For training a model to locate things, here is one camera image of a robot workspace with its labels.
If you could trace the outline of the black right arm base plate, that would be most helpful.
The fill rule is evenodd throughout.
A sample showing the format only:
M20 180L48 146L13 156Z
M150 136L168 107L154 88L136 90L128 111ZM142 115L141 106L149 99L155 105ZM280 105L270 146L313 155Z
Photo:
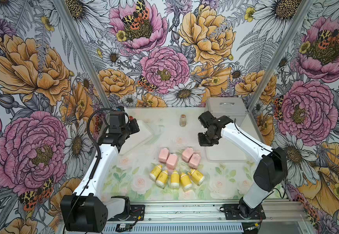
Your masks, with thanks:
M241 204L224 204L219 208L224 213L226 220L264 220L266 219L262 205L251 209L247 205Z

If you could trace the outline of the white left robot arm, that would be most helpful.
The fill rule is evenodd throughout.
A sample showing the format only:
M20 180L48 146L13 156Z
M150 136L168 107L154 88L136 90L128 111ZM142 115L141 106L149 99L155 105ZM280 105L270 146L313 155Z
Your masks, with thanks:
M108 169L120 153L126 140L140 131L137 120L130 119L122 106L117 110L102 108L93 113L108 111L109 122L96 140L90 130L87 135L96 149L96 154L77 188L65 195L60 207L63 216L63 232L101 233L111 218L126 219L130 216L130 199L127 196L112 196L102 201L102 186Z

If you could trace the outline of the pink pencil sharpener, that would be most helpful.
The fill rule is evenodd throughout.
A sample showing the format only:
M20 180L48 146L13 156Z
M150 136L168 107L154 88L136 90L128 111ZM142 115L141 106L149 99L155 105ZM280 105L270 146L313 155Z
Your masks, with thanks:
M183 152L182 152L182 159L185 162L189 162L191 157L194 154L194 150L191 147L187 147Z
M199 154L193 154L188 162L190 168L197 169L202 157Z
M176 154L170 154L166 160L166 167L170 170L175 170L178 163L178 156Z
M169 157L169 149L162 148L159 152L158 160L160 163L166 163L167 159Z

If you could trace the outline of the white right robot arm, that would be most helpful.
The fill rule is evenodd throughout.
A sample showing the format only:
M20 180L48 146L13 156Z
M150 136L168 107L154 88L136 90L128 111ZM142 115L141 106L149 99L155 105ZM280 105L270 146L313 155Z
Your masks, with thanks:
M287 178L287 153L280 147L272 148L253 138L227 116L216 118L206 111L198 120L206 129L198 134L200 146L212 147L219 144L220 139L226 139L258 164L252 186L235 209L241 218L251 219L270 192Z

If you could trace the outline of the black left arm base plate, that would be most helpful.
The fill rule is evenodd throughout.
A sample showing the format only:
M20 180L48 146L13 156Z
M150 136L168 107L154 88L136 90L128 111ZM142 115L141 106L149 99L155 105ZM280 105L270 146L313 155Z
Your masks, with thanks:
M131 205L130 210L128 214L118 214L112 218L110 218L108 221L143 221L145 216L145 208L146 206L143 204L136 204Z

